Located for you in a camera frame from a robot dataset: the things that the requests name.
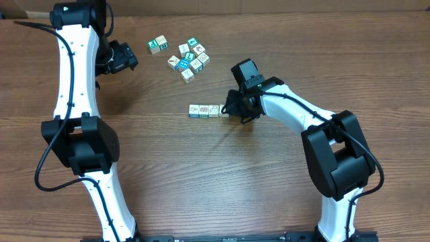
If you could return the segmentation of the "lone plain wooden block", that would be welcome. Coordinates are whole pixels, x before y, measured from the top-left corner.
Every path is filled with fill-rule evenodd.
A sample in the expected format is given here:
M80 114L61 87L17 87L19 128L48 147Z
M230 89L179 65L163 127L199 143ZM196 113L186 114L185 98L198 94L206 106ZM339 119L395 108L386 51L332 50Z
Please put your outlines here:
M218 113L218 116L219 116L219 117L224 117L224 118L229 117L229 114L224 114L224 113L222 112L223 108L224 108L224 105L223 105L223 104L220 104L220 105L219 105L219 113Z

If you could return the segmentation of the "wooden block green edge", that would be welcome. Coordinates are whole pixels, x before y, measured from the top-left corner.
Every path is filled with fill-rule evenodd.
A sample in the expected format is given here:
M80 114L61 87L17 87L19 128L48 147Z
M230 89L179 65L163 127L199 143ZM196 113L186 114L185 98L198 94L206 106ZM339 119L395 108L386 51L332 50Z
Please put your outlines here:
M198 114L199 114L200 118L208 118L209 117L209 106L199 105Z

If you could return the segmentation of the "wooden block blue edge lowest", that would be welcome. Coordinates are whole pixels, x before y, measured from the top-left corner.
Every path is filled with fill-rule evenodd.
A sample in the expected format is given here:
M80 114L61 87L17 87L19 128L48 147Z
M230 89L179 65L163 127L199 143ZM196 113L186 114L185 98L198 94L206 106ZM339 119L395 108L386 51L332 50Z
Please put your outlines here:
M199 118L199 105L190 104L189 105L189 117L190 118Z

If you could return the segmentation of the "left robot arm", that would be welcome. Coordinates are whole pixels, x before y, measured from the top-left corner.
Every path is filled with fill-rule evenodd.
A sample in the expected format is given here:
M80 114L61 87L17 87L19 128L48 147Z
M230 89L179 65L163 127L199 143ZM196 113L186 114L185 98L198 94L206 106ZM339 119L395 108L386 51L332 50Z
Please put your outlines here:
M48 150L70 168L89 192L100 219L101 241L139 241L118 179L120 144L99 115L99 75L134 69L127 43L108 41L114 28L105 1L57 3L50 12L60 53L59 91L53 119L41 125Z

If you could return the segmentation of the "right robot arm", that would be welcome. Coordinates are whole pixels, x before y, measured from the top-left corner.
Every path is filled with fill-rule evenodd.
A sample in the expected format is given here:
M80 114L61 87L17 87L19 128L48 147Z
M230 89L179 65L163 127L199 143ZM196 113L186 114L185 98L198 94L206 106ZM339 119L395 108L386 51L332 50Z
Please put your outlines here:
M281 79L266 79L246 59L231 69L239 88L228 92L222 113L246 124L262 115L275 118L301 136L309 176L322 195L322 211L313 231L286 232L280 241L377 241L353 221L359 198L378 191L384 172L356 116L312 105Z

